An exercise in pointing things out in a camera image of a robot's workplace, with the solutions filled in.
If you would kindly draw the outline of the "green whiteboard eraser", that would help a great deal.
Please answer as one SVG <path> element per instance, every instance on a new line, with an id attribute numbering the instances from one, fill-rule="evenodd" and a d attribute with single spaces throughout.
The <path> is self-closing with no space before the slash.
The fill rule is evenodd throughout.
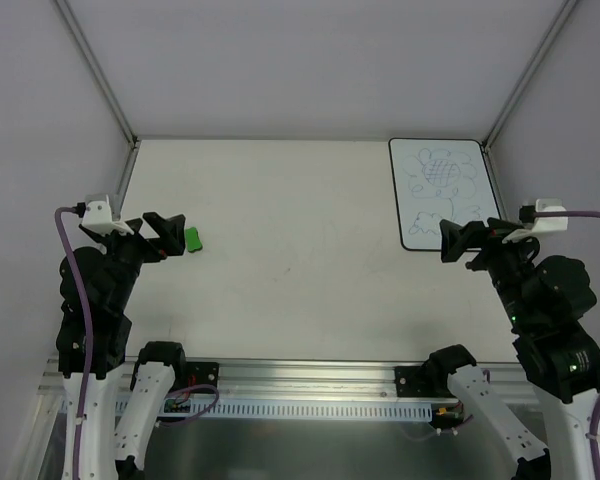
<path id="1" fill-rule="evenodd" d="M 203 244 L 199 231 L 196 227 L 189 227 L 184 231 L 186 249 L 189 253 L 199 252 L 203 249 Z"/>

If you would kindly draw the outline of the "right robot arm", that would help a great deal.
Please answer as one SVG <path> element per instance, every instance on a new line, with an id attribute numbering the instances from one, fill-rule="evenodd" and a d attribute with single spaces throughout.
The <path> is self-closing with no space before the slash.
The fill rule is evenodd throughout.
<path id="1" fill-rule="evenodd" d="M 489 274 L 547 439 L 521 423 L 460 344 L 431 353 L 421 366 L 429 389 L 468 409 L 512 478 L 600 479 L 600 348 L 580 323 L 597 298 L 584 263 L 560 255 L 537 262 L 537 235 L 499 219 L 464 226 L 443 220 L 440 233 L 442 262 L 473 250 L 467 269 Z"/>

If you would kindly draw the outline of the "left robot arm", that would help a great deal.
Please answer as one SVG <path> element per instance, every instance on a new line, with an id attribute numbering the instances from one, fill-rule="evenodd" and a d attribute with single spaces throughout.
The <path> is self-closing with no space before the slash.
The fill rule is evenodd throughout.
<path id="1" fill-rule="evenodd" d="M 60 265 L 63 318 L 56 339 L 66 395 L 66 479 L 142 479 L 144 458 L 159 409 L 188 379 L 183 346 L 151 341 L 141 349 L 122 417 L 115 404 L 132 323 L 125 314 L 145 264 L 181 256 L 185 216 L 146 212 L 127 233 L 91 233 L 93 247 L 71 248 L 62 216 L 54 214 L 65 257 Z"/>

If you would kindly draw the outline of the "small whiteboard black frame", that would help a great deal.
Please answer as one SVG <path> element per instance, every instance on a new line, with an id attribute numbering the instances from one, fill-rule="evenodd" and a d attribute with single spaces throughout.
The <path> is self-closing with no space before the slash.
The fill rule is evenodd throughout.
<path id="1" fill-rule="evenodd" d="M 502 216 L 478 141 L 392 138 L 388 150 L 404 249 L 438 251 L 442 220 L 463 226 Z"/>

